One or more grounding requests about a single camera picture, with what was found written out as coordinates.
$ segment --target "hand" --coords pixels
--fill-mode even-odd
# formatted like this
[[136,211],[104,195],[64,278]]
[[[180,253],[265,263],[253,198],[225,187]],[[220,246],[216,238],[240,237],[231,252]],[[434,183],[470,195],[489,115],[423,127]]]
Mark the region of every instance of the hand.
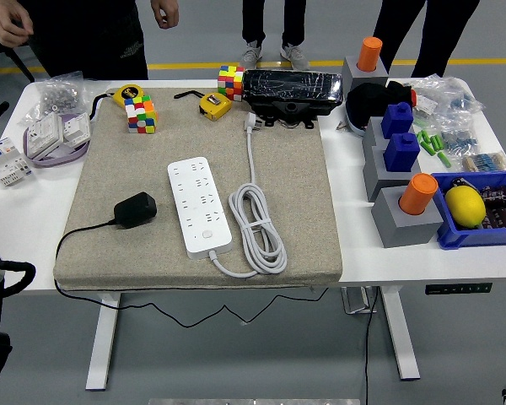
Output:
[[159,28],[167,30],[178,25],[178,0],[150,0],[150,3]]
[[34,28],[28,11],[17,0],[0,0],[0,43],[15,48],[23,45],[32,34]]

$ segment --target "tape measure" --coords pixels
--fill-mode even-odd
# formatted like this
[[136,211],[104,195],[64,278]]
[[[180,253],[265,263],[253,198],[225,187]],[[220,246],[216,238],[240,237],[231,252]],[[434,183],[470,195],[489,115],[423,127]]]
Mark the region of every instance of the tape measure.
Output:
[[126,84],[120,87],[112,96],[112,99],[121,107],[124,107],[124,101],[134,99],[135,97],[143,97],[144,90],[136,84]]
[[196,90],[189,90],[185,93],[175,95],[175,99],[180,99],[185,95],[196,95],[201,99],[199,101],[199,111],[210,121],[217,121],[219,118],[229,112],[233,102],[221,93],[203,94]]

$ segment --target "orange cylinder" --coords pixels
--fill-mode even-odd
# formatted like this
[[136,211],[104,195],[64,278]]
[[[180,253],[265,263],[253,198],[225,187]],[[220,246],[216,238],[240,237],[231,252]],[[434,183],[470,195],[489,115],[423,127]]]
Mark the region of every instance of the orange cylinder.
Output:
[[362,72],[373,72],[377,68],[382,40],[374,36],[363,39],[362,50],[358,58],[358,69]]
[[437,180],[426,173],[418,173],[411,178],[399,200],[399,207],[409,215],[419,215],[433,198],[439,188]]

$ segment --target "gray felt mat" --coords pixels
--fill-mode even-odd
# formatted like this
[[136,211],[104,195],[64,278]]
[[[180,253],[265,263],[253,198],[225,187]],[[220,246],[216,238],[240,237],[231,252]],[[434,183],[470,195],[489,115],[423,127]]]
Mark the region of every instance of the gray felt mat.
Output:
[[275,276],[235,279],[209,259],[187,256],[167,165],[204,156],[234,242],[219,261],[237,273],[250,271],[228,203],[229,195],[250,181],[244,131],[250,107],[234,102],[229,113],[212,122],[199,114],[194,95],[173,99],[186,90],[145,89],[159,112],[157,131],[150,135],[128,133],[125,111],[112,99],[102,100],[66,232],[113,219],[114,206],[139,192],[155,199],[158,213],[137,228],[105,226],[67,237],[54,269],[60,285],[69,290],[253,288],[339,281],[342,256],[317,124],[313,130],[303,124],[263,127],[252,141],[256,183],[266,194],[270,217],[287,249],[287,269]]

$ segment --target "table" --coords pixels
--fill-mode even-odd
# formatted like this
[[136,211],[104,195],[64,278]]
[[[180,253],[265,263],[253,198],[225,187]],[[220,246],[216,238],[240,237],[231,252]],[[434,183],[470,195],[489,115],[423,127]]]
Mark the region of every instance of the table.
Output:
[[[137,82],[143,87],[216,88],[216,80],[161,80]],[[124,81],[89,82],[93,95],[118,88]],[[20,120],[35,104],[36,84],[29,84],[6,126],[3,138],[12,139],[21,149],[25,130]],[[337,107],[329,116],[319,117],[320,135],[331,184],[336,225],[342,249],[341,286],[381,286],[385,310],[402,380],[419,378],[412,342],[399,298],[406,284],[457,284],[506,280],[506,246],[472,247],[443,251],[436,239],[418,246],[385,249],[370,213],[363,184],[364,165],[361,138],[338,132],[336,126],[344,110]],[[475,128],[482,152],[499,152],[502,147],[483,113],[475,114]],[[418,156],[422,171],[442,172],[439,160],[422,151]],[[18,185],[0,185],[0,256],[7,260],[31,262],[37,269],[26,294],[55,291],[54,257],[73,201],[84,158],[49,169],[33,169],[33,175]],[[498,259],[495,267],[488,257]],[[20,275],[8,273],[7,285]],[[120,295],[101,292],[102,300],[118,305]],[[87,389],[105,389],[117,311],[101,308],[94,340]]]

